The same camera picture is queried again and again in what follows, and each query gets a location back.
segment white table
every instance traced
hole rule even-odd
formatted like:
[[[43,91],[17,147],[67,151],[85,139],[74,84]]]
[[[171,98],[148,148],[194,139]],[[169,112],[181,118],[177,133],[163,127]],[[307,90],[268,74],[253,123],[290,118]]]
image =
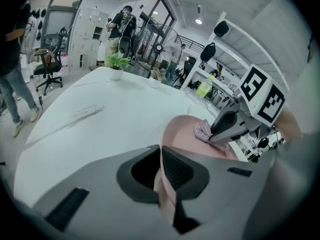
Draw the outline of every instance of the white table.
[[[99,67],[61,94],[39,119],[22,152],[14,197],[32,207],[54,185],[86,164],[160,144],[179,115],[215,120],[188,92],[124,72],[112,81]]]

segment standing fan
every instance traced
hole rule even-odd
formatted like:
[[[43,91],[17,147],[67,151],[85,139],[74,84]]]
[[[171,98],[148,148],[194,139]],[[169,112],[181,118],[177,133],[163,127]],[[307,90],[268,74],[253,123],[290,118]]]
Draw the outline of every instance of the standing fan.
[[[136,35],[133,52],[135,61],[149,71],[153,68],[165,72],[174,55],[180,59],[182,54],[181,39],[178,33],[164,24],[149,24]]]

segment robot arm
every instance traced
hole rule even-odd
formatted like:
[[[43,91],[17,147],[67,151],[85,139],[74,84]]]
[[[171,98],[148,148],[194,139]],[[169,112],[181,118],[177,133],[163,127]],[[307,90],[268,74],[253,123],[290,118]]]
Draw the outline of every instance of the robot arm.
[[[209,141],[228,143],[250,134],[258,140],[275,132],[285,103],[285,92],[256,65],[251,65],[230,102],[211,126]]]

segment black sleeve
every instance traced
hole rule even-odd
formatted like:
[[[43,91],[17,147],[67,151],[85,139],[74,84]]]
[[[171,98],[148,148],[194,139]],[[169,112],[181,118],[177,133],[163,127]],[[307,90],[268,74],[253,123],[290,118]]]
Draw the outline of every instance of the black sleeve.
[[[21,10],[19,17],[16,21],[16,27],[15,29],[25,29],[28,23],[28,19],[31,15],[31,5],[30,3],[27,3]]]
[[[122,17],[123,17],[123,13],[122,12],[117,13],[116,16],[113,18],[112,23],[115,23],[117,25],[120,24],[121,20],[122,20]]]

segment hanging item on wall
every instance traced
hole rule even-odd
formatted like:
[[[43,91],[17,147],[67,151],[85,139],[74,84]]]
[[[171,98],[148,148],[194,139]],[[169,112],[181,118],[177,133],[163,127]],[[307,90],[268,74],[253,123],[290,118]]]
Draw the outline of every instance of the hanging item on wall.
[[[40,38],[41,38],[41,33],[40,33],[40,31],[39,31],[38,34],[36,35],[36,40],[39,41]]]
[[[42,12],[41,12],[41,18],[43,18],[43,17],[46,15],[46,11],[47,11],[46,9],[43,9],[43,10],[42,10]]]
[[[36,19],[39,19],[39,17],[40,17],[40,9],[36,11],[34,17],[35,17]]]
[[[227,22],[221,21],[216,27],[214,28],[214,33],[218,38],[222,38],[227,32],[229,31],[229,27]]]
[[[216,54],[216,44],[214,42],[208,44],[201,52],[200,59],[208,62]]]
[[[42,20],[40,20],[40,23],[38,25],[38,30],[42,29]]]

